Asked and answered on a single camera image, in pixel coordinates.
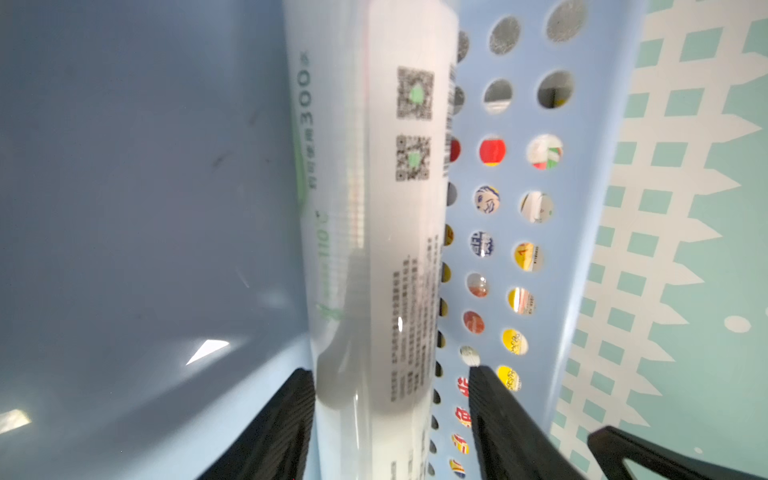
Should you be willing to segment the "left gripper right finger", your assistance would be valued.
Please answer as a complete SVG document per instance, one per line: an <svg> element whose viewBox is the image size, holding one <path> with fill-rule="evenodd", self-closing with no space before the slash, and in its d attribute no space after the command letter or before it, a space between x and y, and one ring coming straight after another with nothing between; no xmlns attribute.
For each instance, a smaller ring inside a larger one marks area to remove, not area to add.
<svg viewBox="0 0 768 480"><path fill-rule="evenodd" d="M469 371L469 410L483 479L582 477L488 366Z"/></svg>

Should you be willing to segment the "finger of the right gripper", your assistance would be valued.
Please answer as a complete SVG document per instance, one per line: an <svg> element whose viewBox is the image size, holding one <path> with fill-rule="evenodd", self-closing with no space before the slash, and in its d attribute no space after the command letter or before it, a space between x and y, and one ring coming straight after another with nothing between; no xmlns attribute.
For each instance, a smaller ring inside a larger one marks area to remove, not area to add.
<svg viewBox="0 0 768 480"><path fill-rule="evenodd" d="M665 479L761 480L747 472L686 457L613 426L591 433L587 445L607 479L634 479L625 465L633 462Z"/></svg>

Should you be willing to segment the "white green plastic wrap roll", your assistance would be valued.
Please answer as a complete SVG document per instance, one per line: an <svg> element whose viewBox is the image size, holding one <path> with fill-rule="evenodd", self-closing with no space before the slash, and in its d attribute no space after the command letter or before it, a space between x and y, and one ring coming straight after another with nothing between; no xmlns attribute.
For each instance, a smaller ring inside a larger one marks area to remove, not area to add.
<svg viewBox="0 0 768 480"><path fill-rule="evenodd" d="M459 21L453 1L287 1L325 479L427 473Z"/></svg>

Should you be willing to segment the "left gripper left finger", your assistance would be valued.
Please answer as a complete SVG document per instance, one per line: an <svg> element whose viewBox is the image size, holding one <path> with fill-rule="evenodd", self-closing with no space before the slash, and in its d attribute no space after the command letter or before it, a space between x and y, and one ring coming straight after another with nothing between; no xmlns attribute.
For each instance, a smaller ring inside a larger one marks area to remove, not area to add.
<svg viewBox="0 0 768 480"><path fill-rule="evenodd" d="M202 479L291 480L305 472L314 419L312 373L295 370Z"/></svg>

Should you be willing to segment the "light blue plastic basket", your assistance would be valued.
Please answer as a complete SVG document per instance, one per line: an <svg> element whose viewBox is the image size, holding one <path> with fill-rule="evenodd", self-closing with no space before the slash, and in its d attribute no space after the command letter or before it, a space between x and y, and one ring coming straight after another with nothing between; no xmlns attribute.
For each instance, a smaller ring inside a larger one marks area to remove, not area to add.
<svg viewBox="0 0 768 480"><path fill-rule="evenodd" d="M312 373L287 1L1 5L1 475L202 479ZM453 1L427 473L469 371L548 436L642 1Z"/></svg>

